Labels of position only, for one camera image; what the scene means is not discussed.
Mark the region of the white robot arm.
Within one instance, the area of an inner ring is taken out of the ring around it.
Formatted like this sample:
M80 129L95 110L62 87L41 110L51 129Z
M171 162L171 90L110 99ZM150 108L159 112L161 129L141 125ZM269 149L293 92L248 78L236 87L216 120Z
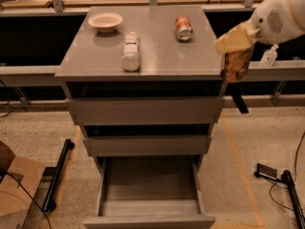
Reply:
M218 53L246 51L256 42L281 44L305 34L305 0L265 0L250 19L221 35Z

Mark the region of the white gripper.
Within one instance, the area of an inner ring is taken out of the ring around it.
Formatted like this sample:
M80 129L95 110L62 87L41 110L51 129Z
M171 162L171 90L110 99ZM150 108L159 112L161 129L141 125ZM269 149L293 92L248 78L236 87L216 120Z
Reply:
M242 22L214 41L218 53L246 51L258 40L281 44L305 34L305 0L265 0L251 23Z

